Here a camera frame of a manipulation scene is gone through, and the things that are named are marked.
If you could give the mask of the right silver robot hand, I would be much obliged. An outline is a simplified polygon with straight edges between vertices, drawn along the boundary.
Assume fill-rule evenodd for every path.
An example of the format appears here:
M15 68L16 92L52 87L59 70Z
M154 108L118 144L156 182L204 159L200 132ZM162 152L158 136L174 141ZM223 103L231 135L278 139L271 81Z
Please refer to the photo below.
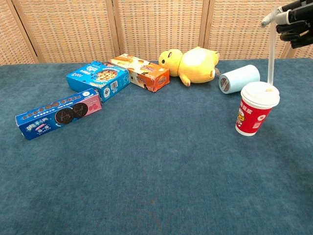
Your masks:
M291 48L309 46L313 43L313 2L296 0L274 8L261 21L261 27L276 23L280 39L289 42Z

